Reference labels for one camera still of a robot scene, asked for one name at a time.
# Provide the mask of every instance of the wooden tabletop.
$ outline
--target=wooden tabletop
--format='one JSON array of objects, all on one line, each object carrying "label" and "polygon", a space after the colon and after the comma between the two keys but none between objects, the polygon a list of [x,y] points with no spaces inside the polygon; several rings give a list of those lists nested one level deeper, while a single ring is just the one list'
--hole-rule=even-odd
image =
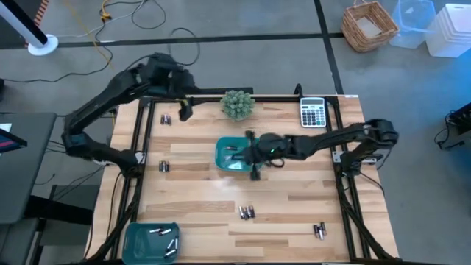
[{"label": "wooden tabletop", "polygon": [[[358,97],[339,96],[339,103],[344,126],[364,121]],[[137,102],[120,107],[113,147],[130,148],[137,108]],[[222,136],[243,136],[245,130],[254,130],[256,135],[324,133],[324,129],[301,127],[298,103],[256,103],[254,113],[239,122],[228,120],[219,103],[194,107],[187,122],[178,120],[179,108],[178,104],[156,104],[138,214],[138,222],[176,222],[180,226],[182,241],[177,262],[349,260],[328,149],[306,161],[286,160],[282,169],[263,168],[262,181],[257,182],[250,181],[248,174],[223,172],[214,164],[215,143]],[[164,113],[172,116],[171,126],[160,124],[160,114]],[[158,171],[160,160],[170,161],[170,172]],[[362,172],[379,181],[374,166],[364,166]],[[106,238],[117,174],[116,166],[103,174],[89,255]],[[365,225],[387,252],[397,256],[380,189],[364,177],[355,180]],[[111,228],[116,222],[123,182],[121,177],[113,199]],[[253,205],[256,218],[242,220],[240,205]],[[313,224],[319,222],[327,227],[324,241],[314,237]],[[361,256],[356,228],[353,235],[357,256]]]}]

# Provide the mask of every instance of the teal tray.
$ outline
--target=teal tray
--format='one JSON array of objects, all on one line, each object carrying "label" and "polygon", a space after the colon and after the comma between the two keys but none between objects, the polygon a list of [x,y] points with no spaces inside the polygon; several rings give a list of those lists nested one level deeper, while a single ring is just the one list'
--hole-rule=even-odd
[{"label": "teal tray", "polygon": [[[171,229],[170,233],[159,236],[159,233],[149,233],[150,230],[161,228]],[[178,240],[178,251],[164,258],[166,249],[172,239]],[[133,222],[127,226],[124,236],[123,262],[126,265],[144,264],[172,264],[180,252],[180,229],[177,223],[149,223],[140,224]]]},{"label": "teal tray", "polygon": [[[226,146],[238,147],[236,151],[226,150]],[[252,167],[245,164],[243,161],[225,160],[228,155],[234,155],[241,152],[245,147],[249,146],[249,141],[245,137],[221,137],[216,143],[216,155],[214,156],[214,163],[216,166],[228,172],[251,172]],[[263,163],[259,163],[257,168],[260,169]]]}]

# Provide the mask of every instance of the white stand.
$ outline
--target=white stand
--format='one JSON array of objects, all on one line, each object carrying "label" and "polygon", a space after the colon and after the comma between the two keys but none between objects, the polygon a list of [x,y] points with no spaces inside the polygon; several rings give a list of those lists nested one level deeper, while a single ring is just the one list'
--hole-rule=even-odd
[{"label": "white stand", "polygon": [[34,56],[44,56],[53,52],[59,46],[59,40],[56,36],[46,34],[47,42],[41,47],[28,44],[28,52]]},{"label": "white stand", "polygon": [[29,43],[28,52],[34,56],[50,54],[59,45],[59,40],[53,35],[44,35],[14,0],[0,1],[0,16]]}]

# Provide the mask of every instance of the potted plant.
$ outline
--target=potted plant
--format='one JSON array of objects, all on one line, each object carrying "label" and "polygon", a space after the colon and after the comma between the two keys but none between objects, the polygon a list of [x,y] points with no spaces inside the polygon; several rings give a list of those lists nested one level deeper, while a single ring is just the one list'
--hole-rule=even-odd
[{"label": "potted plant", "polygon": [[255,100],[243,91],[228,91],[221,99],[222,112],[233,121],[242,121],[252,114]]}]

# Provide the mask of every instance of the gray floor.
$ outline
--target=gray floor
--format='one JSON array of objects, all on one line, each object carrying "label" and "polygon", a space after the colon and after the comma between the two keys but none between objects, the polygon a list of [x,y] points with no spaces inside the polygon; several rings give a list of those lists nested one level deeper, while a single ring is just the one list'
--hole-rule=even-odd
[{"label": "gray floor", "polygon": [[[159,2],[167,14],[167,22],[161,28],[137,29],[129,18],[123,18],[107,25],[102,39],[166,38],[173,28],[181,26],[200,37],[320,32],[314,3],[308,0]],[[322,0],[329,32],[340,31],[344,8],[352,2]],[[391,11],[396,1],[380,2]],[[445,2],[436,0],[436,9]],[[71,3],[89,29],[100,25],[99,2],[73,0]],[[159,10],[151,1],[146,5],[136,21],[146,26],[158,23],[161,17],[151,14],[159,14]],[[133,8],[114,6],[109,12],[117,17],[130,13]],[[41,28],[56,35],[82,33],[63,2],[58,0],[50,1]],[[63,38],[61,41],[88,39]],[[407,261],[468,264],[470,151],[466,147],[440,151],[433,144],[433,137],[443,127],[445,114],[471,99],[471,52],[458,59],[435,58],[422,45],[415,50],[384,46],[367,54],[357,54],[341,38],[332,39],[332,46],[344,92],[360,96],[366,118],[392,120],[400,132],[399,144],[380,171],[400,256]],[[201,87],[252,86],[256,93],[291,93],[300,82],[307,93],[335,93],[321,39],[202,43],[201,48],[200,60],[189,67]],[[141,55],[166,51],[163,45],[110,49],[115,55],[116,70]],[[192,60],[196,48],[194,44],[181,44],[174,46],[173,51],[177,60],[187,62]],[[54,79],[70,71],[100,68],[105,63],[93,48],[58,49],[42,58],[31,57],[24,50],[3,50],[0,61],[8,62],[0,64],[0,77],[18,80]],[[7,83],[0,111],[65,114],[100,92],[114,74],[115,71],[108,68],[89,77],[68,77],[53,84]],[[59,139],[61,127],[61,120],[57,120],[54,140]],[[106,141],[111,130],[109,119],[101,119],[88,132],[96,140]],[[67,185],[95,168],[92,163],[48,154],[38,182],[56,173],[52,184]],[[100,178],[98,174],[86,184],[98,185]],[[38,186],[34,193],[48,196],[50,189],[50,185]],[[82,257],[84,244],[85,241],[47,247],[41,263],[77,261]]]}]

